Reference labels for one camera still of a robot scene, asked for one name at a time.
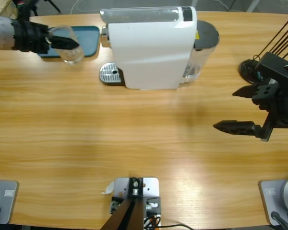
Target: clear plastic cup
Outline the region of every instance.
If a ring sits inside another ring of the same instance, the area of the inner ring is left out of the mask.
[[[79,43],[76,34],[70,26],[62,25],[57,27],[52,27],[49,29],[49,33],[54,36],[61,36],[71,38],[75,42]],[[76,64],[84,58],[84,51],[81,46],[75,49],[55,49],[59,56],[68,64]]]

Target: label sticker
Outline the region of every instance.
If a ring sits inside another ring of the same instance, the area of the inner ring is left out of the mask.
[[[4,196],[14,196],[14,190],[5,190]]]
[[[276,195],[276,192],[275,192],[275,189],[274,188],[266,188],[265,189],[265,193],[267,194],[267,195]]]
[[[199,35],[198,31],[196,31],[195,39],[196,39],[196,40],[200,40],[200,35]]]

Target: wood grain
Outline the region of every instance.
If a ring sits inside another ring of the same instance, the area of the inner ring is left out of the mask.
[[[212,127],[266,117],[231,94],[246,85],[238,65],[260,52],[288,15],[199,12],[220,43],[193,85],[140,91],[109,87],[99,68],[109,48],[81,64],[0,51],[0,180],[16,180],[12,223],[99,229],[117,177],[160,181],[163,224],[195,229],[267,224],[258,183],[288,178],[288,130],[269,142]],[[97,25],[98,15],[35,17],[55,25]]]

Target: yellow warning label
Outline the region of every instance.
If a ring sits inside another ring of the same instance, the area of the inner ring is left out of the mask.
[[[198,31],[196,31],[195,39],[196,39],[196,40],[200,40],[200,35],[198,34]]]

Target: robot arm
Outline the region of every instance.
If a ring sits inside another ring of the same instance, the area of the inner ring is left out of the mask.
[[[46,54],[49,45],[56,49],[74,49],[79,46],[70,38],[53,36],[48,26],[29,21],[31,6],[37,0],[30,1],[19,11],[17,20],[0,17],[0,50],[32,51]]]
[[[222,132],[249,135],[268,141],[274,128],[288,128],[288,61],[270,52],[261,58],[255,68],[269,82],[244,86],[234,96],[251,98],[268,116],[263,127],[253,121],[226,120],[214,124]]]

